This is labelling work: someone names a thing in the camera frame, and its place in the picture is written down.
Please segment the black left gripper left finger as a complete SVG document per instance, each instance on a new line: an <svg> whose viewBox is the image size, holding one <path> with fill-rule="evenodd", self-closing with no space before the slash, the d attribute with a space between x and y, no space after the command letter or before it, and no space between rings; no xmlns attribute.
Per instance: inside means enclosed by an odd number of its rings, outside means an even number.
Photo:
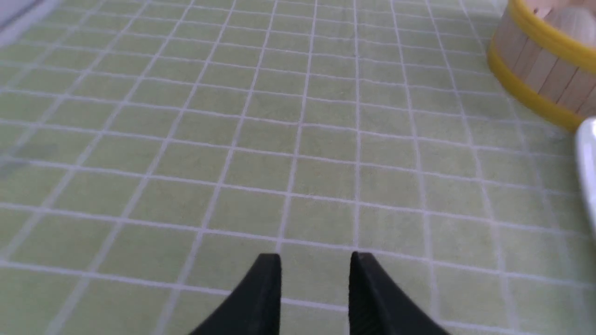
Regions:
<svg viewBox="0 0 596 335"><path fill-rule="evenodd" d="M191 334L278 335L281 293L281 258L261 253L225 301Z"/></svg>

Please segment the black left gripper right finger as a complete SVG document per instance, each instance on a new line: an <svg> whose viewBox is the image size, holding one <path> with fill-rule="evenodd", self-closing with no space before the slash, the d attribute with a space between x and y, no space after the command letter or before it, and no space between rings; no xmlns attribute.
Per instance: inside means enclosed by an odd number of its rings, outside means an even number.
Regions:
<svg viewBox="0 0 596 335"><path fill-rule="evenodd" d="M391 279L372 253L352 252L349 274L351 335L447 335Z"/></svg>

